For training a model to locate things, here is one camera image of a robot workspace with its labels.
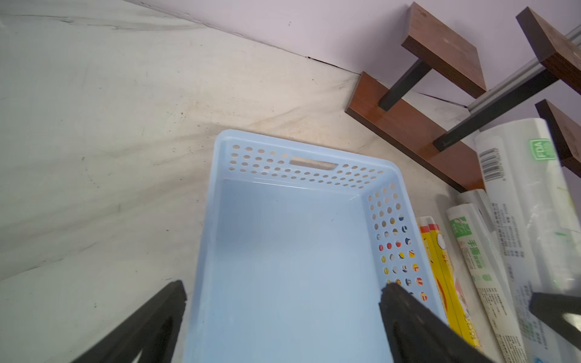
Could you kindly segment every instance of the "basket handle hole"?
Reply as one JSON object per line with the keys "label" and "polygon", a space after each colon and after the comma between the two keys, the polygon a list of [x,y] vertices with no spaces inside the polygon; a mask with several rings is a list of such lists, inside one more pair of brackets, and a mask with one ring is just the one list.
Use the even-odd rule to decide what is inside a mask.
{"label": "basket handle hole", "polygon": [[327,161],[319,161],[312,159],[303,159],[302,157],[293,156],[289,162],[290,165],[304,166],[307,168],[315,168],[321,170],[333,170],[338,164],[329,163]]}

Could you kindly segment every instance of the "cling film roll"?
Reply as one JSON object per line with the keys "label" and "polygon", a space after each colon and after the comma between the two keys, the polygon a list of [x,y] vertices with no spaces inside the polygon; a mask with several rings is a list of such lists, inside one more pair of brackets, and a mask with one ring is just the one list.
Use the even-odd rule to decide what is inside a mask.
{"label": "cling film roll", "polygon": [[528,309],[533,292],[581,296],[579,221],[547,124],[513,121],[475,141],[528,361],[579,362],[579,351]]}

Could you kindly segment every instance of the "basket bottom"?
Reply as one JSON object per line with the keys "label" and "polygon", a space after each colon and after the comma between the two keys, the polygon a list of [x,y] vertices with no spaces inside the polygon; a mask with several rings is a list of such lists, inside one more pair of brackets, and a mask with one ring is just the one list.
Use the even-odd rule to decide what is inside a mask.
{"label": "basket bottom", "polygon": [[223,180],[201,362],[391,362],[361,198]]}

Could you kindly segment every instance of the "white countertop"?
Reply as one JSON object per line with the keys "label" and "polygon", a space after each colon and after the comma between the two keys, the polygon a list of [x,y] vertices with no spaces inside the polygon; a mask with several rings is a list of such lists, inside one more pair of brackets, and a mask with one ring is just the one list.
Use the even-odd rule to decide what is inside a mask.
{"label": "white countertop", "polygon": [[[169,281],[191,300],[213,142],[229,128],[393,161],[416,216],[451,236],[457,192],[344,113],[357,74],[116,0],[3,2],[0,49],[2,361],[71,361]],[[406,98],[432,118],[467,114]]]}

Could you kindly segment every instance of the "black metal bracket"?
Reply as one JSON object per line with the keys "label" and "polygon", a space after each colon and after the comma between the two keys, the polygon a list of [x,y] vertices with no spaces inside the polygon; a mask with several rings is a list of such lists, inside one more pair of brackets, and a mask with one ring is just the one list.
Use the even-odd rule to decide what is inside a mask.
{"label": "black metal bracket", "polygon": [[470,135],[480,127],[488,124],[498,116],[509,111],[516,105],[527,100],[531,96],[539,93],[551,84],[557,82],[559,78],[551,72],[544,69],[528,78],[524,82],[510,90],[503,97],[496,99],[494,102],[478,109],[464,121],[460,122],[445,134],[434,140],[433,144],[439,151],[444,151],[466,136]]}
{"label": "black metal bracket", "polygon": [[549,328],[581,350],[581,332],[564,318],[564,314],[581,315],[581,297],[533,293],[529,310]]}
{"label": "black metal bracket", "polygon": [[379,310],[394,363],[492,363],[398,284],[385,286]]}
{"label": "black metal bracket", "polygon": [[393,107],[413,86],[416,85],[432,69],[421,59],[415,61],[414,65],[404,73],[400,79],[389,89],[389,91],[379,100],[379,107],[388,111]]}
{"label": "black metal bracket", "polygon": [[73,363],[170,363],[185,310],[181,281],[170,282]]}

